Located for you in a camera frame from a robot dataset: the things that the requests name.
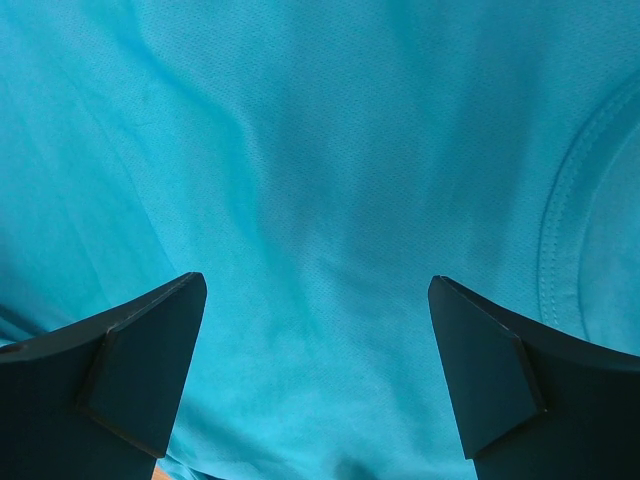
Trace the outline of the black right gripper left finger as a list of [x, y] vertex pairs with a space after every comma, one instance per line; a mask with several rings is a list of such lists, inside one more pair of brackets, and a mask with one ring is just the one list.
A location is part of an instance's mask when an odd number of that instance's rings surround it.
[[1, 349], [4, 479], [149, 479], [165, 456], [207, 297], [184, 274]]

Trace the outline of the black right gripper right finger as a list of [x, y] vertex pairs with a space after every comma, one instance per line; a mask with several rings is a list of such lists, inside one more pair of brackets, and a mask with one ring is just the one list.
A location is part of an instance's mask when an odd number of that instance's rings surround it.
[[480, 479], [636, 479], [639, 359], [511, 312], [443, 276], [430, 315]]

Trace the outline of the teal t shirt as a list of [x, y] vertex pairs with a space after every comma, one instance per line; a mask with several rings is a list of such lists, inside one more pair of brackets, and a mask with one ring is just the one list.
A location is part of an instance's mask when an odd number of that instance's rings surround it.
[[1, 341], [184, 272], [176, 479], [471, 479], [427, 289], [639, 350], [635, 1], [5, 1]]

